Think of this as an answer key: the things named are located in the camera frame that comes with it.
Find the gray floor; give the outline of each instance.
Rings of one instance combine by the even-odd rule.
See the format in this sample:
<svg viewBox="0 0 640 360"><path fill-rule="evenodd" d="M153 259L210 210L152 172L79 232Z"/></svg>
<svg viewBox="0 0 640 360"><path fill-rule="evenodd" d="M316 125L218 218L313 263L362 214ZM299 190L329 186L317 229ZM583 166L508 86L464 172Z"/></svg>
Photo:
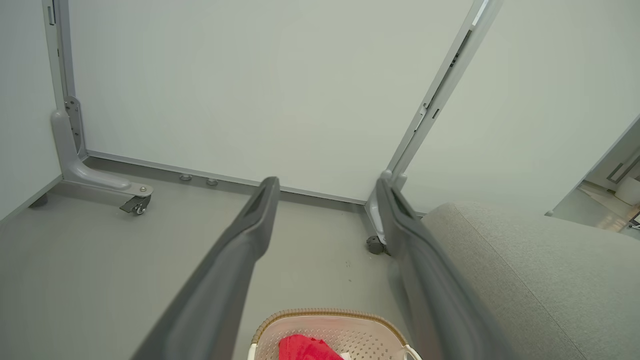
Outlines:
<svg viewBox="0 0 640 360"><path fill-rule="evenodd" d="M155 192L146 214L127 200L58 185L48 205L0 228L0 359L128 359L252 188L96 160ZM394 264L370 255L361 206L283 194L271 245L257 263L234 359L272 313L341 307L385 317L407 334Z"/></svg>

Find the metal bracket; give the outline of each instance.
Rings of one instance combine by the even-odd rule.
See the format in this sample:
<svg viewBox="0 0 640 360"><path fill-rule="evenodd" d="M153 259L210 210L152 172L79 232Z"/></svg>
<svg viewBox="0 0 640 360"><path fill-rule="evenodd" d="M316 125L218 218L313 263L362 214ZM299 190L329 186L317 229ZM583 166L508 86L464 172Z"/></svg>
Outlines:
<svg viewBox="0 0 640 360"><path fill-rule="evenodd" d="M422 118L424 119L424 116L427 115L427 108L429 107L429 104L427 104L426 102L424 104L422 104L422 106L420 107L420 115L422 115Z"/></svg>
<svg viewBox="0 0 640 360"><path fill-rule="evenodd" d="M75 96L65 96L65 109L69 115L71 123L71 133L74 135L76 151L81 158L86 156L84 147L84 133L82 128L82 109L80 101Z"/></svg>
<svg viewBox="0 0 640 360"><path fill-rule="evenodd" d="M58 110L51 114L51 127L53 137L56 141L56 150L60 159L60 167L64 181L113 192L126 193L141 199L148 197L150 200L150 196L154 192L153 187L96 171L87 167L80 160L76 150L76 142L74 141L69 115L67 115L65 110Z"/></svg>
<svg viewBox="0 0 640 360"><path fill-rule="evenodd" d="M391 170L385 170L380 174L381 179L390 180L393 176ZM402 190L404 184L406 183L407 176L405 173L402 173L396 177L394 185L398 190ZM385 239L385 230L382 228L382 218L380 217L380 210L378 207L378 199L376 198L376 192L371 192L371 196L369 197L369 201L364 206L367 215L369 216L369 220L373 225L376 234L378 235L378 240L382 243L383 246L387 246L387 241Z"/></svg>

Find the gray sofa cushion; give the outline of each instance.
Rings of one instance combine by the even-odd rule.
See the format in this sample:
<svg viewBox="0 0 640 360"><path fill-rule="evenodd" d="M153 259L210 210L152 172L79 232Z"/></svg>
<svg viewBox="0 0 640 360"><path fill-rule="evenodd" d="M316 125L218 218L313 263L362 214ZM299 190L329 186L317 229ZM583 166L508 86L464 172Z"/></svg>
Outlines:
<svg viewBox="0 0 640 360"><path fill-rule="evenodd" d="M640 359L640 241L471 202L422 221L523 359Z"/></svg>

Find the metal foot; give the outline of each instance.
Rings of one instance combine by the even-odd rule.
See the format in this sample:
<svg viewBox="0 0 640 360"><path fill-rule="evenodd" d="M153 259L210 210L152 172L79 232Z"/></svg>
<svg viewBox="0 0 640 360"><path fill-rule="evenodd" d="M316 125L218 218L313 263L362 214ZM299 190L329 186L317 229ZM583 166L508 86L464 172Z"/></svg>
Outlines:
<svg viewBox="0 0 640 360"><path fill-rule="evenodd" d="M377 236L371 236L370 238L367 239L367 250L371 253L371 254L382 254L385 251L385 244L383 244L382 242L380 242L380 238Z"/></svg>
<svg viewBox="0 0 640 360"><path fill-rule="evenodd" d="M147 197L134 196L131 200L125 202L120 209L127 213L133 213L133 215L142 215L147 210L147 205L151 201L151 195Z"/></svg>
<svg viewBox="0 0 640 360"><path fill-rule="evenodd" d="M51 115L51 127L53 137L56 141L56 150L58 152L58 159L60 159L60 168L62 169L62 178L64 181L112 192L125 193L140 199L150 197L151 193L154 192L153 187L149 185L134 183L128 179L87 167L78 157L78 150L76 149L76 142L74 141L69 115L65 110L55 111ZM148 200L140 208L138 214L144 212L147 204Z"/></svg>
<svg viewBox="0 0 640 360"><path fill-rule="evenodd" d="M34 201L33 204L29 205L30 208L39 208L40 206L45 206L49 202L49 198L47 198L47 194L45 193L38 200Z"/></svg>
<svg viewBox="0 0 640 360"><path fill-rule="evenodd" d="M380 174L380 177L383 179L391 179L391 171L385 170ZM385 230L382 228L382 218L380 218L380 211L378 209L378 199L376 196L376 191L371 192L369 196L369 201L365 204L365 210L367 215L369 216L369 220L371 221L371 225L373 225L373 229L376 231L378 235L378 241L382 243L382 245L386 244L385 240Z"/></svg>

